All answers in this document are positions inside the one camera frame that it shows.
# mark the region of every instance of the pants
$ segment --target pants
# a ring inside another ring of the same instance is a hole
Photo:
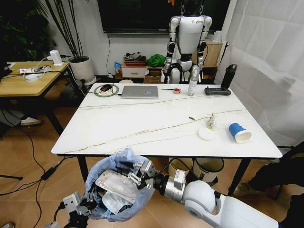
[[[263,166],[249,181],[258,191],[265,191],[281,184],[297,184],[304,187],[304,158],[293,158],[281,163]],[[286,218],[281,222],[284,228],[301,227],[303,224],[304,194],[292,196]]]
[[[16,107],[9,101],[1,101],[0,104],[0,122],[8,126],[18,125],[25,114],[17,110]]]

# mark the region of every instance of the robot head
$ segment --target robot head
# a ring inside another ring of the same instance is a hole
[[[185,0],[185,17],[197,17],[200,16],[200,8],[204,3],[204,0]]]

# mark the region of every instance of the laptop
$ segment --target laptop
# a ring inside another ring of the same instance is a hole
[[[122,99],[158,99],[157,86],[133,86],[123,87]]]

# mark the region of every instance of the remote control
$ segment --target remote control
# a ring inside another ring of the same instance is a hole
[[[231,91],[223,88],[205,88],[206,95],[230,95]]]

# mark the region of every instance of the wooden floor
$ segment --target wooden floor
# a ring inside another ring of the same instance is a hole
[[[75,110],[76,108],[61,107],[55,109],[55,114],[61,124],[66,126]],[[38,116],[43,120],[41,126],[24,127],[23,129],[33,138],[37,160],[45,169],[48,169],[56,165],[61,159],[50,152],[58,135],[43,114],[39,114]],[[88,158],[87,163],[89,168],[100,159]],[[167,162],[165,158],[153,158],[152,160],[158,169]],[[214,186],[215,190],[221,193],[228,192],[228,187],[239,162],[240,160],[225,160],[225,168],[218,177],[219,183]],[[264,164],[267,164],[267,161],[253,160],[244,176],[244,181],[249,180]],[[30,140],[17,129],[10,129],[4,135],[3,140],[0,141],[0,174],[24,177],[21,181],[1,178],[0,193],[12,191],[23,183],[38,180],[42,174],[41,169],[33,161]],[[13,221],[16,223],[17,228],[33,227],[39,216],[39,209],[35,202],[36,187],[33,186],[29,189],[0,197],[0,225]],[[56,208],[65,196],[75,191],[83,193],[84,190],[85,186],[76,158],[64,161],[58,170],[40,185],[38,200],[43,212],[37,228],[43,227],[52,221]],[[303,188],[298,186],[285,186],[279,200],[270,198],[270,196],[275,195],[275,192],[276,189],[272,189],[258,196],[243,197],[241,200],[272,218],[281,221],[285,217],[289,207],[290,195],[300,194],[304,191]],[[62,227],[67,223],[66,219],[67,215],[65,211],[61,210],[58,213],[57,221]],[[131,220],[114,223],[106,220],[89,220],[88,227],[210,228],[204,221],[188,215],[182,205],[160,196],[157,192],[155,192],[145,209]]]

